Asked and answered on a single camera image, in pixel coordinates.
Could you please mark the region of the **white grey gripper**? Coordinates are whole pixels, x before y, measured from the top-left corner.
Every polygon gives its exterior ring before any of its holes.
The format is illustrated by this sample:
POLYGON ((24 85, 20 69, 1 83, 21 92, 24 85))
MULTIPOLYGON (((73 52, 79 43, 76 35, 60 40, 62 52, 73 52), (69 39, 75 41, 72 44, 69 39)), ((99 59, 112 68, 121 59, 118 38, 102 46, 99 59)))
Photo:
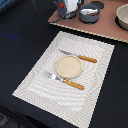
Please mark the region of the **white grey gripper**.
POLYGON ((76 11, 81 5, 84 4, 84 0, 64 0, 66 10, 68 13, 76 11))

